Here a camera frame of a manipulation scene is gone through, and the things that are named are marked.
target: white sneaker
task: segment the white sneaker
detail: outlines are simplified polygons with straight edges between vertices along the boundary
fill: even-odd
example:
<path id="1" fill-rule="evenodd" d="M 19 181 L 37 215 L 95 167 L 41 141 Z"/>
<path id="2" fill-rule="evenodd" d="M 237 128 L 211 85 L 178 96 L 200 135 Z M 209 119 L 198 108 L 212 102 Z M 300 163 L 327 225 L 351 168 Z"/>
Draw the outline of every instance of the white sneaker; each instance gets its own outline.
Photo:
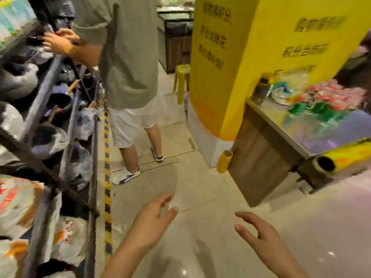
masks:
<path id="1" fill-rule="evenodd" d="M 128 172 L 126 169 L 117 173 L 112 179 L 112 184 L 120 185 L 127 183 L 129 180 L 140 175 L 140 169 L 138 168 L 136 173 Z"/>
<path id="2" fill-rule="evenodd" d="M 152 151 L 152 156 L 153 156 L 153 158 L 155 159 L 155 161 L 157 163 L 161 163 L 161 162 L 164 161 L 164 155 L 162 155 L 162 156 L 156 156 L 155 155 L 155 151 L 153 151 L 153 148 L 152 147 L 151 147 L 151 151 Z"/>

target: hazard stripe tape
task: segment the hazard stripe tape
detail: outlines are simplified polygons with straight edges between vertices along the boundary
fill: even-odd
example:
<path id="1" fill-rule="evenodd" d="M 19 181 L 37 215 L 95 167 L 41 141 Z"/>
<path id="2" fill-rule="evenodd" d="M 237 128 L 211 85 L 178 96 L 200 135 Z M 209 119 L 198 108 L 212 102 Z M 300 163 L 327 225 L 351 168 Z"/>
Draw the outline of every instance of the hazard stripe tape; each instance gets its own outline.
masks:
<path id="1" fill-rule="evenodd" d="M 111 183 L 109 181 L 109 144 L 108 144 L 108 109 L 104 108 L 104 243 L 105 243 L 105 261 L 106 264 L 112 255 L 112 221 L 111 221 Z"/>

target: yellow stool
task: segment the yellow stool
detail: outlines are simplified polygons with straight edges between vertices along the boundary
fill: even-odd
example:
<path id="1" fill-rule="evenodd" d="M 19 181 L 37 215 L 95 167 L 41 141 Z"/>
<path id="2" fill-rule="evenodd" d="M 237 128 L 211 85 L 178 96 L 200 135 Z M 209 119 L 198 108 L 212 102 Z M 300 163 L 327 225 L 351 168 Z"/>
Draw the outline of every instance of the yellow stool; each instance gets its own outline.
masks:
<path id="1" fill-rule="evenodd" d="M 184 84 L 187 82 L 187 91 L 189 92 L 189 80 L 191 74 L 191 66 L 189 64 L 178 65 L 175 68 L 175 79 L 174 79 L 174 90 L 173 93 L 177 90 L 177 81 L 178 83 L 178 104 L 183 104 L 183 94 L 184 94 Z"/>

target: shorts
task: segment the shorts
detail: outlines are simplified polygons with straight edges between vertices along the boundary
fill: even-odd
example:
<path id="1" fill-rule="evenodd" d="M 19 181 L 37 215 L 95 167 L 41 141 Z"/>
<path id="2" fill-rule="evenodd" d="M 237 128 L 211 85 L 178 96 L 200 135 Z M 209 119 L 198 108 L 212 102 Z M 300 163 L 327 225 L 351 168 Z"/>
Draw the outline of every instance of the shorts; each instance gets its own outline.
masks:
<path id="1" fill-rule="evenodd" d="M 112 132 L 114 147 L 127 148 L 139 129 L 153 127 L 155 122 L 156 98 L 139 109 L 109 109 L 109 126 Z"/>

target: man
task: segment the man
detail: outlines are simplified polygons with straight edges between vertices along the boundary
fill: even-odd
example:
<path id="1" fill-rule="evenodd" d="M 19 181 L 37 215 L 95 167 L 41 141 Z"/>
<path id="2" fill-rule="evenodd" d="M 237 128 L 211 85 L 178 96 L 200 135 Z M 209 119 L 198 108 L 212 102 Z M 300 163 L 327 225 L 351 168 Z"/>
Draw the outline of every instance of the man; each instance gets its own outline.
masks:
<path id="1" fill-rule="evenodd" d="M 170 209 L 165 216 L 160 216 L 161 208 L 172 196 L 171 193 L 163 193 L 142 206 L 126 237 L 106 265 L 101 278 L 132 277 L 144 256 L 156 245 L 177 216 L 176 207 Z M 258 237 L 255 237 L 242 225 L 234 226 L 236 232 L 278 278 L 309 278 L 271 224 L 251 212 L 236 212 L 235 215 L 257 229 Z"/>
<path id="2" fill-rule="evenodd" d="M 110 112 L 114 146 L 127 171 L 114 177 L 124 184 L 139 176 L 133 139 L 144 128 L 156 162 L 163 161 L 161 133 L 154 121 L 157 94 L 157 0 L 72 0 L 74 32 L 47 33 L 44 45 L 89 69 L 99 65 Z"/>

